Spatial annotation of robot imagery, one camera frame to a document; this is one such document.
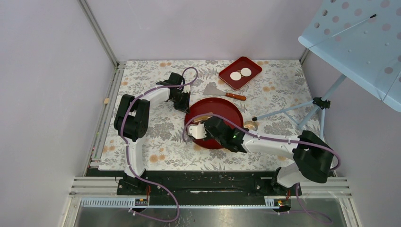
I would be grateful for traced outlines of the round red tray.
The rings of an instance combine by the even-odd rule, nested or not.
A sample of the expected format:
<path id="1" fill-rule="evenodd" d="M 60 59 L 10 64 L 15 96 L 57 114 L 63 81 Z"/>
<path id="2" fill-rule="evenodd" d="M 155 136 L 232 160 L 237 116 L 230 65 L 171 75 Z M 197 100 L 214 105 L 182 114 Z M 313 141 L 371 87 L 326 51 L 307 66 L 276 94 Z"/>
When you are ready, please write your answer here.
<path id="1" fill-rule="evenodd" d="M 186 124 L 191 118 L 200 115 L 213 113 L 227 118 L 238 126 L 243 126 L 243 116 L 236 105 L 222 98 L 205 98 L 202 99 L 190 107 L 190 113 L 185 116 L 184 124 Z M 221 149 L 223 148 L 214 139 L 204 141 L 203 139 L 194 140 L 195 144 L 206 149 Z"/>

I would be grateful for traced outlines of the wooden double-ended roller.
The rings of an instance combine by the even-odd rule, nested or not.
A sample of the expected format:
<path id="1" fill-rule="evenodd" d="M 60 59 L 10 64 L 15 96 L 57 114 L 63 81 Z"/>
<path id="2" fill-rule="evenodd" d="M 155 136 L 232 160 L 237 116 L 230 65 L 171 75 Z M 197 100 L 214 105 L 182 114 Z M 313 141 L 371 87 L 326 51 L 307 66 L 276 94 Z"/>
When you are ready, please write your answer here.
<path id="1" fill-rule="evenodd" d="M 207 114 L 205 114 L 203 116 L 198 116 L 198 117 L 194 118 L 192 122 L 193 123 L 203 122 L 203 121 L 206 121 L 207 119 L 209 119 L 211 117 L 212 117 L 212 112 L 207 113 Z"/>

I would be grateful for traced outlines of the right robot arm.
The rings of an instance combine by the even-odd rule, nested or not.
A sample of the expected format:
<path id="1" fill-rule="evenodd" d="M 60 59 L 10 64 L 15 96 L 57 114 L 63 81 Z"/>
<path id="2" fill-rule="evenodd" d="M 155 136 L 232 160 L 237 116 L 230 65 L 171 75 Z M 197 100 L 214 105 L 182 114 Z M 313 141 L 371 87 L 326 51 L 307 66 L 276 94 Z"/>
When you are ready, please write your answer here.
<path id="1" fill-rule="evenodd" d="M 326 183 L 334 157 L 332 149 L 311 131 L 302 131 L 299 136 L 286 137 L 259 134 L 213 116 L 201 123 L 203 140 L 214 139 L 231 152 L 266 152 L 288 158 L 292 164 L 279 167 L 271 182 L 274 193 L 283 195 L 290 187 L 300 182 Z"/>

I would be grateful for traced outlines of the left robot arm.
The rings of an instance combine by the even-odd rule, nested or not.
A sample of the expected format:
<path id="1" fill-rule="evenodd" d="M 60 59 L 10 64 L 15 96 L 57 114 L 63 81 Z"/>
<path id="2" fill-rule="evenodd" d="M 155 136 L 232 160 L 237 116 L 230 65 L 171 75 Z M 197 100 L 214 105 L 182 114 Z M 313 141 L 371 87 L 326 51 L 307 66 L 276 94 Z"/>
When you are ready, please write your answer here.
<path id="1" fill-rule="evenodd" d="M 125 142 L 126 167 L 123 180 L 135 194 L 142 194 L 147 182 L 140 176 L 145 173 L 142 160 L 143 137 L 148 131 L 149 112 L 162 102 L 171 101 L 175 110 L 190 113 L 190 85 L 178 73 L 171 73 L 169 79 L 156 83 L 156 86 L 138 97 L 122 96 L 113 126 Z"/>

